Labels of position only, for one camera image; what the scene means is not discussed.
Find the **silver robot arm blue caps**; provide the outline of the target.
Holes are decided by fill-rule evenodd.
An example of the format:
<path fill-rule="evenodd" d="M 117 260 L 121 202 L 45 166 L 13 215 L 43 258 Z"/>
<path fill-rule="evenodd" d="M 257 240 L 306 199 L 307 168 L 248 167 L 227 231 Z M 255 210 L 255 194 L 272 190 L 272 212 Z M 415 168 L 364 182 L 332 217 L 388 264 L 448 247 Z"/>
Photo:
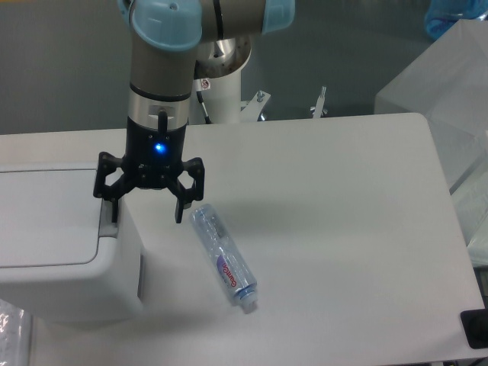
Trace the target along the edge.
<path fill-rule="evenodd" d="M 131 32 L 125 153 L 101 152 L 93 195 L 118 221 L 119 201 L 134 188 L 168 189 L 176 220 L 204 196 L 201 158 L 182 158 L 198 51 L 206 44 L 289 27 L 292 1 L 122 1 Z"/>

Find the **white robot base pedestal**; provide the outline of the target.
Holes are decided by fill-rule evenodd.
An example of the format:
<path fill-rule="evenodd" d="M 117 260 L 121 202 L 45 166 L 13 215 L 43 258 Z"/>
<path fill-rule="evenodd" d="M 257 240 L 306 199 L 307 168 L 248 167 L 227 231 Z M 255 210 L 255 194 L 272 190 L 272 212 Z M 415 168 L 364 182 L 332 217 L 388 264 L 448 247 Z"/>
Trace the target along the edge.
<path fill-rule="evenodd" d="M 249 36 L 203 43 L 198 47 L 190 124 L 239 122 L 241 73 L 251 52 Z"/>

